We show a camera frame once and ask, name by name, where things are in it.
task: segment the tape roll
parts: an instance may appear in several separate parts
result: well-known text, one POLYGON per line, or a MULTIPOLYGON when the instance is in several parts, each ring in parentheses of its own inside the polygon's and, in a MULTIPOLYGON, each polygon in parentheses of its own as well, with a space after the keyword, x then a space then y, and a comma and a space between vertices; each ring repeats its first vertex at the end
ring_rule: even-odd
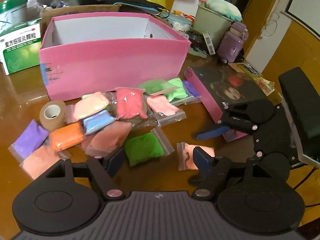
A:
POLYGON ((66 104, 63 101, 50 101, 46 103, 39 116, 41 125, 52 132, 66 126, 66 104))

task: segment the pink cardboard box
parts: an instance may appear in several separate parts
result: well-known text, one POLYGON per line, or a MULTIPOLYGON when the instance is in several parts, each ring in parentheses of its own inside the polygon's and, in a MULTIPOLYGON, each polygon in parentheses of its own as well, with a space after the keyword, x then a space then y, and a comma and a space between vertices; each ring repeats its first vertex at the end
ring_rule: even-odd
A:
POLYGON ((96 12, 52 18, 39 50, 51 100, 71 100, 178 76, 190 41, 146 14, 96 12))

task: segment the paper box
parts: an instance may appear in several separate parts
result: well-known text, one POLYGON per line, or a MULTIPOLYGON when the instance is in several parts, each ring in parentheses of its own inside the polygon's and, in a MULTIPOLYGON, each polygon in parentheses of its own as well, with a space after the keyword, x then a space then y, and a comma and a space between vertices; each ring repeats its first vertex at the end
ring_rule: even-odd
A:
POLYGON ((40 20, 20 23, 0 34, 0 57, 7 75, 39 65, 40 20))
POLYGON ((177 77, 190 41, 146 14, 101 12, 52 18, 39 50, 51 100, 71 100, 150 79, 177 77))
POLYGON ((118 12, 120 5, 109 5, 109 4, 95 4, 95 5, 79 5, 79 6, 68 6, 63 8, 43 10, 42 20, 40 23, 41 37, 44 36, 45 31, 53 17, 77 14, 77 13, 89 13, 89 12, 118 12))

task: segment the wooden table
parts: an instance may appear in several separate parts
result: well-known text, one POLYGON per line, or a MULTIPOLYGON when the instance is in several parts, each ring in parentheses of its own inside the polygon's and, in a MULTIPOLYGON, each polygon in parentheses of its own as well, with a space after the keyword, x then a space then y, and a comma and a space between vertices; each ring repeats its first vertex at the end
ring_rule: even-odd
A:
MULTIPOLYGON (((181 73, 188 66, 217 64, 215 58, 201 59, 188 55, 181 73)), ((32 119, 39 120, 42 106, 49 101, 42 82, 39 67, 23 70, 6 76, 0 70, 0 236, 12 238, 19 228, 12 215, 12 202, 15 196, 25 188, 31 179, 19 168, 19 163, 8 151, 8 147, 21 135, 32 119)), ((163 127, 164 133, 172 145, 187 142, 215 147, 219 155, 226 155, 245 160, 254 154, 252 139, 247 136, 226 145, 223 137, 205 141, 196 141, 191 135, 204 127, 213 124, 211 117, 201 103, 181 106, 187 119, 163 127)), ((151 128, 143 128, 132 132, 134 137, 148 132, 151 128)), ((78 147, 69 149, 72 162, 84 162, 87 156, 78 147)), ((148 162, 129 168, 128 162, 121 167, 114 177, 116 184, 125 193, 140 191, 178 191, 195 189, 187 182, 188 178, 198 171, 178 171, 178 155, 173 152, 169 156, 152 159, 148 162)), ((88 179, 76 179, 77 182, 89 185, 88 179)))

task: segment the plush toy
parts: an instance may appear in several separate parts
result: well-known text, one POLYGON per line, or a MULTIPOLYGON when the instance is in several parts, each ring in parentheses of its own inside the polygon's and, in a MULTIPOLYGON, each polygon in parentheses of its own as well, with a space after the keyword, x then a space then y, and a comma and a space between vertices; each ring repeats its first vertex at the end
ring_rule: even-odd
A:
POLYGON ((206 0, 205 7, 231 20, 242 21, 238 8, 225 0, 206 0))

